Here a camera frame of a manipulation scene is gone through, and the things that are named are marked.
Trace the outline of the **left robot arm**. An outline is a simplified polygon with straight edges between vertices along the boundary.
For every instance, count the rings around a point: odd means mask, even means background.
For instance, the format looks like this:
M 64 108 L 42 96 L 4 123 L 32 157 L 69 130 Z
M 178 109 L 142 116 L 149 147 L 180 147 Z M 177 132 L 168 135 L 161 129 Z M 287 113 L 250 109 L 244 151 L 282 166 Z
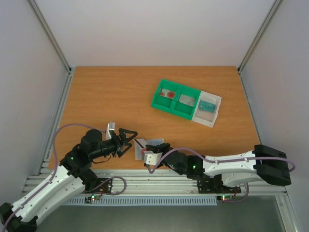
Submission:
M 106 139 L 102 131 L 90 129 L 81 141 L 55 166 L 54 171 L 37 187 L 14 203 L 0 207 L 0 221 L 4 232 L 34 232 L 38 225 L 66 200 L 78 193 L 94 193 L 104 182 L 99 182 L 91 170 L 94 159 L 122 157 L 131 147 L 138 133 L 120 128 L 114 131 L 108 124 Z

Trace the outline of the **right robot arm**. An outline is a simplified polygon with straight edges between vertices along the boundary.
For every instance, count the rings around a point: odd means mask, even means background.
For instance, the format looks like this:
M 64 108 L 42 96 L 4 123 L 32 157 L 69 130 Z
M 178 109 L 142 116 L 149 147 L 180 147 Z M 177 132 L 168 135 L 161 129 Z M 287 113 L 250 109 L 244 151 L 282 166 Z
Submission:
M 189 179 L 213 179 L 217 191 L 225 191 L 242 183 L 265 181 L 274 186 L 288 186 L 291 162 L 284 152 L 266 145 L 255 145 L 245 153 L 230 156 L 203 156 L 186 148 L 171 148 L 170 144 L 147 145 L 141 151 L 149 173 L 166 166 Z

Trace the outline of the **teal credit card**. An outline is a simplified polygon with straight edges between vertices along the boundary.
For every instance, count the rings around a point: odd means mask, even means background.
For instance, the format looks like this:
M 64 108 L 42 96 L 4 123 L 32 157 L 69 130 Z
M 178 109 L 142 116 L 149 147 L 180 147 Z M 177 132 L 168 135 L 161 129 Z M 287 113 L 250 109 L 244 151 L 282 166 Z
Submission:
M 216 109 L 216 105 L 213 104 L 213 103 L 210 103 L 210 102 L 208 102 L 208 101 L 203 101 L 203 100 L 201 100 L 201 101 L 199 102 L 198 109 L 199 109 L 200 111 L 214 113 L 214 112 L 215 112 L 215 109 Z

